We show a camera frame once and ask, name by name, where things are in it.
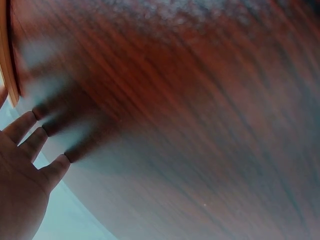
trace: palm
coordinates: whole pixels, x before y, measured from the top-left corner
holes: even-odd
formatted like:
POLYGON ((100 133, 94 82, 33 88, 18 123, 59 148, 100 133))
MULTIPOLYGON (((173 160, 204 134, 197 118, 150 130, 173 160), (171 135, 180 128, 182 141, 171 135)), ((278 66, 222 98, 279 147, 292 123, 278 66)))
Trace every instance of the palm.
MULTIPOLYGON (((0 91, 0 107, 7 93, 0 91)), ((36 169, 33 165, 47 140, 42 127, 18 145, 36 123, 27 112, 0 131, 0 238, 32 239, 47 209, 52 189, 69 168, 65 155, 50 165, 36 169)))

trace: dark wood table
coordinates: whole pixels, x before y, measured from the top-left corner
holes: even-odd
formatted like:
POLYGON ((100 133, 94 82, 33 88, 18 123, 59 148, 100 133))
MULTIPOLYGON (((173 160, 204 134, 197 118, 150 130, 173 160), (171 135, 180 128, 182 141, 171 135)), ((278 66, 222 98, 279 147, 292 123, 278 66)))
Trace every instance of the dark wood table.
POLYGON ((119 240, 320 239, 315 1, 10 2, 17 109, 119 240))

